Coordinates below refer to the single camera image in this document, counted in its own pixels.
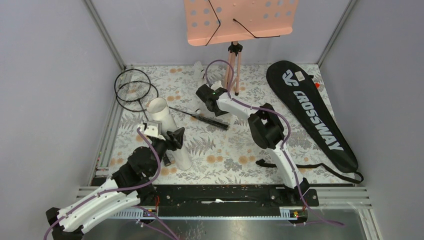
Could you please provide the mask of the white shuttlecock tube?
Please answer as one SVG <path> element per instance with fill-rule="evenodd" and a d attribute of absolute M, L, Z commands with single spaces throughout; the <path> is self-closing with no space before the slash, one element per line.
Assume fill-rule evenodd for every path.
<path fill-rule="evenodd" d="M 165 98 L 157 97 L 146 104 L 146 110 L 153 121 L 159 122 L 160 133 L 169 140 L 176 140 L 178 146 L 172 151 L 176 166 L 180 170 L 188 170 L 192 166 L 192 160 L 184 143 L 184 127 L 178 127 Z"/>

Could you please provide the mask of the pink music stand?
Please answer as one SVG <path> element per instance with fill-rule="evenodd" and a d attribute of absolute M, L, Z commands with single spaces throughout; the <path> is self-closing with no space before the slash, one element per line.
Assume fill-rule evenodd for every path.
<path fill-rule="evenodd" d="M 230 43 L 228 60 L 236 68 L 235 83 L 231 71 L 224 86 L 240 92 L 241 41 L 269 39 L 293 31 L 297 0 L 185 0 L 187 42 L 192 46 Z"/>

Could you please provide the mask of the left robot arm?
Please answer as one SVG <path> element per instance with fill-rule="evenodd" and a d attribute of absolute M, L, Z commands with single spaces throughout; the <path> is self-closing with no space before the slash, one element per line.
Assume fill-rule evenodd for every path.
<path fill-rule="evenodd" d="M 154 202 L 153 183 L 161 173 L 163 158 L 168 150 L 182 149 L 185 128 L 163 135 L 157 127 L 142 124 L 136 131 L 147 145 L 136 148 L 127 162 L 89 195 L 68 207 L 47 210 L 49 228 L 44 239 L 52 236 L 55 240 L 81 240 L 115 213 Z"/>

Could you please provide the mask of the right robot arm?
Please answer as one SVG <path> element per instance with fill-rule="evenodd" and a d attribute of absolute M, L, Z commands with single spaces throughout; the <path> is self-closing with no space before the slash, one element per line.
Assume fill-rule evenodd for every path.
<path fill-rule="evenodd" d="M 286 144 L 288 136 L 284 134 L 285 128 L 281 122 L 286 119 L 272 105 L 252 106 L 231 96 L 222 87 L 212 89 L 207 84 L 200 86 L 195 94 L 216 116 L 229 113 L 247 121 L 254 143 L 268 152 L 281 174 L 283 184 L 289 188 L 287 201 L 299 206 L 307 199 L 310 184 L 289 153 Z"/>

